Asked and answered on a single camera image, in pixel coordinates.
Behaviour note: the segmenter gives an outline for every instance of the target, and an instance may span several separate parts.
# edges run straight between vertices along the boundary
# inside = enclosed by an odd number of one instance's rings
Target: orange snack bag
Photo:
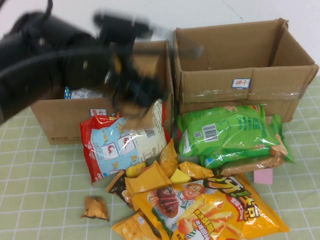
[[[135,195],[163,240],[255,239],[290,229],[244,175],[212,177]]]
[[[157,161],[137,178],[125,177],[125,186],[130,196],[152,189],[170,186],[171,182]]]
[[[159,164],[162,167],[168,178],[171,178],[179,166],[178,155],[175,150],[175,144],[173,138],[162,150],[159,157]]]
[[[144,214],[140,211],[114,224],[112,230],[123,237],[124,240],[159,240],[143,216]]]
[[[208,179],[212,178],[214,176],[214,173],[212,170],[205,168],[203,166],[200,166],[198,164],[195,164],[193,162],[185,161],[181,163],[180,170],[187,174],[189,177],[200,180],[200,179]]]
[[[81,218],[102,219],[109,222],[108,209],[102,197],[87,196],[84,201],[84,214]]]

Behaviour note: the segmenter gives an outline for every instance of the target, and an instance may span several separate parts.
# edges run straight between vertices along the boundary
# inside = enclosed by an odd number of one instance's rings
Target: barcode
[[[218,133],[215,124],[210,124],[202,127],[204,142],[212,142],[218,140]]]
[[[197,138],[201,138],[202,137],[202,134],[200,131],[197,131],[194,133],[194,138],[197,139]]]
[[[148,139],[151,138],[152,136],[156,135],[154,128],[145,128],[144,131],[145,131],[146,137]]]

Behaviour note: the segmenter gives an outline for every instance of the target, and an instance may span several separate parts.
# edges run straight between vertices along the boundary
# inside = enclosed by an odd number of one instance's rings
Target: green checkered tablecloth
[[[320,80],[283,125],[296,164],[274,169],[273,185],[253,184],[291,228],[263,240],[320,239]],[[111,225],[134,212],[91,187],[83,147],[50,145],[30,108],[0,126],[0,240],[121,239]],[[111,221],[81,219],[87,195],[103,196]]]

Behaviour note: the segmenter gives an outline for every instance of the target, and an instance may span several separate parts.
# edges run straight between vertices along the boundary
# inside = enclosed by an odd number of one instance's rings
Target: cardboard box
[[[137,55],[134,64],[141,73],[156,75],[167,89],[166,120],[164,128],[171,135],[174,122],[174,91],[169,59],[168,41],[138,42],[137,49],[158,50],[158,55]],[[50,144],[81,143],[79,124],[93,115],[114,113],[111,102],[106,98],[63,99],[64,89],[56,89],[31,106]]]
[[[265,104],[268,115],[292,119],[319,66],[288,31],[288,21],[177,29],[175,53],[191,39],[198,59],[174,57],[180,113],[225,105]]]

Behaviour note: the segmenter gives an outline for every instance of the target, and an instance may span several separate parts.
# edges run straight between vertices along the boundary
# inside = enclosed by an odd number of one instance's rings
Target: snack package
[[[191,179],[191,177],[189,175],[185,174],[184,172],[182,172],[179,169],[176,169],[174,174],[170,178],[170,182],[173,185],[186,184],[186,183],[192,182],[192,179]]]
[[[185,157],[226,155],[279,144],[266,124],[263,105],[193,111],[178,116],[177,122],[183,132],[179,150]]]
[[[152,189],[170,186],[171,182],[157,161],[137,178],[125,177],[125,186],[131,197]]]
[[[226,163],[238,162],[242,159],[256,158],[260,156],[274,157],[275,159],[284,159],[286,162],[293,163],[293,157],[287,146],[284,136],[282,135],[282,122],[280,115],[266,117],[266,121],[270,132],[276,138],[278,144],[260,144],[253,149],[236,151],[226,154],[210,154],[208,156],[200,156],[202,166],[209,169],[216,169]]]
[[[244,174],[260,169],[270,169],[282,165],[285,161],[282,158],[271,155],[245,158],[238,161],[223,164],[218,170],[218,174],[231,176],[235,174]]]
[[[102,197],[87,196],[84,201],[84,208],[82,218],[102,219],[109,222],[108,209]]]
[[[96,99],[103,97],[103,93],[98,93],[86,88],[70,91],[70,89],[66,87],[64,90],[64,99]]]
[[[159,240],[152,232],[141,211],[114,224],[112,230],[124,240]]]
[[[171,138],[170,142],[162,150],[159,157],[159,164],[168,178],[171,178],[176,169],[179,167],[178,155],[175,150],[173,138]]]
[[[127,190],[125,177],[125,171],[119,171],[117,175],[115,175],[113,180],[109,183],[109,185],[106,187],[105,191],[110,194],[117,195],[128,205],[129,208],[132,209],[132,198]]]
[[[255,239],[290,229],[244,175],[212,177],[135,195],[163,240]]]
[[[185,161],[180,163],[180,170],[195,180],[203,180],[212,178],[214,173],[212,170],[199,166],[193,162]]]
[[[96,115],[80,124],[92,183],[158,156],[167,145],[162,120],[154,128],[125,131],[125,118]]]
[[[130,166],[125,170],[125,175],[127,178],[133,179],[137,178],[142,174],[142,170],[146,168],[145,162],[138,163],[136,165]]]

